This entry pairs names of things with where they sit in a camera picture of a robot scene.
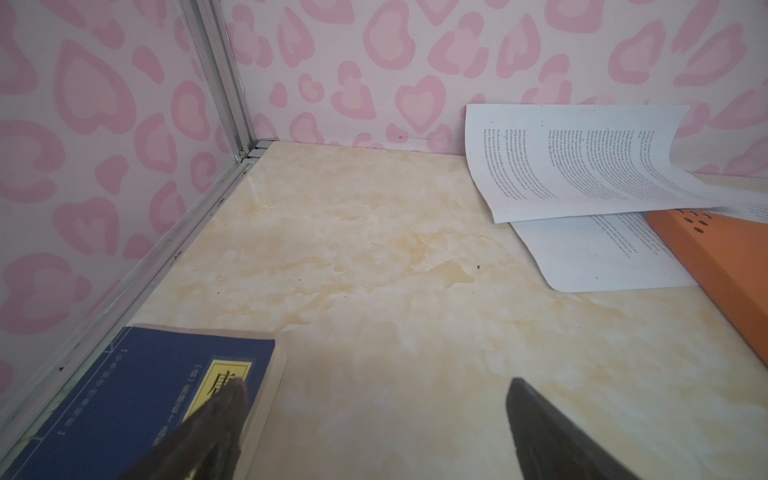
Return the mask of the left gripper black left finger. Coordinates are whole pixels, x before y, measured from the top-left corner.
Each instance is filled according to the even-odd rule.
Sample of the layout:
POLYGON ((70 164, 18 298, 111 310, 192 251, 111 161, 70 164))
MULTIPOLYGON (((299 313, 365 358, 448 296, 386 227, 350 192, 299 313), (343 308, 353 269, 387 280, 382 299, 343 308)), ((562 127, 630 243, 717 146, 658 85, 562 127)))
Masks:
POLYGON ((244 381, 226 383, 121 479, 232 479, 249 413, 244 381))

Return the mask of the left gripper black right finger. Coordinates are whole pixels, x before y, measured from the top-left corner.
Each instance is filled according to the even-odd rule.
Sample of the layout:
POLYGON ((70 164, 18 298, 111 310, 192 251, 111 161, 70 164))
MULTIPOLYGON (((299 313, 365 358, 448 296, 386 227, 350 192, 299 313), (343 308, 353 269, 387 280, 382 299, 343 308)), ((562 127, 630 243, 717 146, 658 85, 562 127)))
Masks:
POLYGON ((524 479, 638 479, 520 377, 511 381, 506 413, 524 479))

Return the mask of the orange and black folder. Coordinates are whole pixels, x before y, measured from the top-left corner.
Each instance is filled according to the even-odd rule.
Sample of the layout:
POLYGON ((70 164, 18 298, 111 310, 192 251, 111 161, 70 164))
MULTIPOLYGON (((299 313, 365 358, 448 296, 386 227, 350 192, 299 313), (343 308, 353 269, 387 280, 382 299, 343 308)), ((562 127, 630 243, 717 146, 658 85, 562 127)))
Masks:
POLYGON ((738 331, 767 361, 767 225, 703 210, 645 219, 738 331))

